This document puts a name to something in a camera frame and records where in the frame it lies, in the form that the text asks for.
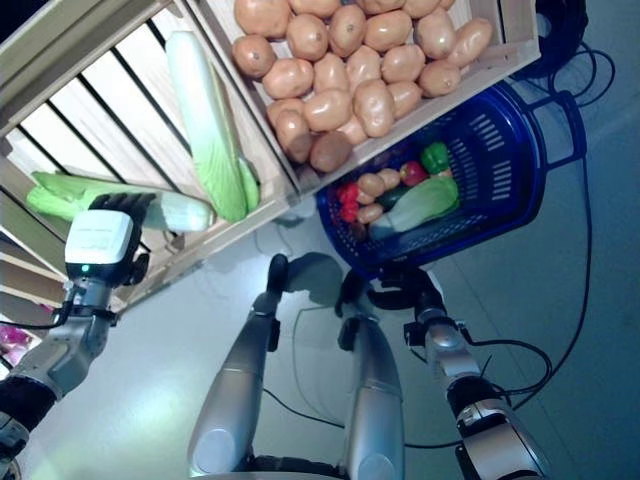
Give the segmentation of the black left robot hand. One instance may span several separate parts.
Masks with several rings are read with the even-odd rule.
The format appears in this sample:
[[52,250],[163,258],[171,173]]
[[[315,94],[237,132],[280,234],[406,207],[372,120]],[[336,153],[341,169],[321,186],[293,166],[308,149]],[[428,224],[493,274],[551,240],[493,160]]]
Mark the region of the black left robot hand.
[[103,194],[77,214],[64,252],[69,279],[98,281],[110,288],[140,283],[150,256],[136,251],[155,198],[141,192]]

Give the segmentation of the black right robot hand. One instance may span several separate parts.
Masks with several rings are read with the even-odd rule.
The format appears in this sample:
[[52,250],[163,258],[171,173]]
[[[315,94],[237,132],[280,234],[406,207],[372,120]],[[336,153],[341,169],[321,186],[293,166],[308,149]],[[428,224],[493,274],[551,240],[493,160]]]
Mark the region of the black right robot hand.
[[429,274],[421,269],[391,271],[379,276],[381,290],[367,292],[369,301],[379,309],[398,311],[413,308],[417,314],[436,309],[446,311],[442,294]]

